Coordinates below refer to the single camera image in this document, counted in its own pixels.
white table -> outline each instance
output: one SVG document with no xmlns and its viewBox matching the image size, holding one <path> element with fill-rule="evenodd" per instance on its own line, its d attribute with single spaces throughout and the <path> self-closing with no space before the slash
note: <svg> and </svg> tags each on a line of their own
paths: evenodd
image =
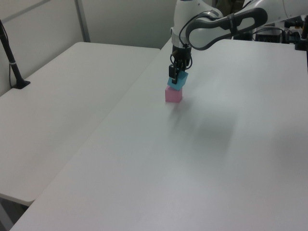
<svg viewBox="0 0 308 231">
<path fill-rule="evenodd" d="M 77 43 L 0 97 L 0 197 L 30 205 L 158 49 Z"/>
<path fill-rule="evenodd" d="M 12 231 L 304 231 L 308 75 L 292 45 L 193 51 L 165 103 L 170 42 Z"/>
</svg>

pink cube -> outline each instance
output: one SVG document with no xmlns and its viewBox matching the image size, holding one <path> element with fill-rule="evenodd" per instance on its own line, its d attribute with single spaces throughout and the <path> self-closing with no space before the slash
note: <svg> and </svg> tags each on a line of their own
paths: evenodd
<svg viewBox="0 0 308 231">
<path fill-rule="evenodd" d="M 165 90 L 166 102 L 179 103 L 183 97 L 183 88 L 181 90 L 175 90 L 170 86 L 167 86 Z"/>
</svg>

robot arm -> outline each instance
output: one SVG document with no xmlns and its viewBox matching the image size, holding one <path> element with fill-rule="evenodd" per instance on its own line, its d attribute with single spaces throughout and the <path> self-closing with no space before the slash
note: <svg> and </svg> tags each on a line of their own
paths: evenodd
<svg viewBox="0 0 308 231">
<path fill-rule="evenodd" d="M 202 0 L 178 0 L 169 76 L 176 84 L 178 73 L 192 64 L 191 48 L 203 51 L 219 40 L 304 14 L 308 14 L 308 0 L 250 0 L 241 11 L 227 17 Z"/>
</svg>

black microphone stand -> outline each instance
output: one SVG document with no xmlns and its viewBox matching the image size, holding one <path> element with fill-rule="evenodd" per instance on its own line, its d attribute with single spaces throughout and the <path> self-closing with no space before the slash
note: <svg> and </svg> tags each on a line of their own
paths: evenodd
<svg viewBox="0 0 308 231">
<path fill-rule="evenodd" d="M 298 44 L 295 45 L 295 50 L 307 52 L 307 66 L 308 66 L 308 41 L 307 41 L 307 36 L 308 36 L 308 15 L 306 16 L 306 18 L 304 20 L 303 34 L 300 38 L 300 41 L 298 42 Z"/>
<path fill-rule="evenodd" d="M 23 80 L 23 78 L 20 75 L 18 66 L 16 64 L 15 58 L 14 58 L 12 50 L 10 48 L 9 41 L 8 41 L 7 35 L 5 33 L 4 26 L 3 26 L 2 22 L 1 22 L 1 20 L 0 20 L 0 40 L 2 42 L 2 45 L 4 47 L 6 56 L 9 59 L 10 66 L 11 66 L 11 68 L 12 68 L 12 70 L 14 72 L 15 78 L 16 78 L 16 85 L 14 85 L 13 88 L 22 89 L 25 86 L 29 85 L 30 82 Z"/>
</svg>

blue cube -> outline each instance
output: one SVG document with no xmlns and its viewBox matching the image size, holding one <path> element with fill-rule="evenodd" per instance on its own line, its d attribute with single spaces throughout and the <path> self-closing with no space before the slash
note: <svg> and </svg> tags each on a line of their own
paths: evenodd
<svg viewBox="0 0 308 231">
<path fill-rule="evenodd" d="M 170 87 L 172 87 L 173 89 L 175 89 L 175 90 L 181 90 L 182 87 L 186 83 L 187 76 L 188 76 L 188 73 L 186 73 L 185 71 L 180 71 L 179 74 L 178 74 L 178 83 L 177 84 L 173 84 L 172 83 L 172 78 L 169 78 L 168 85 Z"/>
</svg>

